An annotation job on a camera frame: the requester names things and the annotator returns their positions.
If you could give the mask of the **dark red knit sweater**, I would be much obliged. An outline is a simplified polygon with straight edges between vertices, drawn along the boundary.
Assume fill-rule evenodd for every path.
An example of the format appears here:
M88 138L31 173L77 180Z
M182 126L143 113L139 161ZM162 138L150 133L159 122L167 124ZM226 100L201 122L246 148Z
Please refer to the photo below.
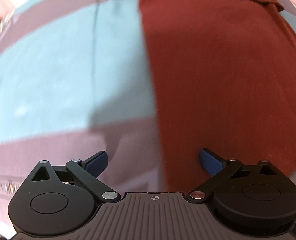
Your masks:
M139 0L169 191L208 148L296 171L296 33L277 0Z

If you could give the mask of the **blue grey patterned bedsheet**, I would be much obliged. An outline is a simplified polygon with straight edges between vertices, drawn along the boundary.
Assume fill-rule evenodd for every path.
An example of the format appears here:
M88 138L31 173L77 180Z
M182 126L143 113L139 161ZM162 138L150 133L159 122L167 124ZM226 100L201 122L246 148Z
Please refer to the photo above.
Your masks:
M117 202L66 170L100 151ZM296 171L240 160L192 203L163 157L139 0L30 0L0 24L0 239L296 239Z

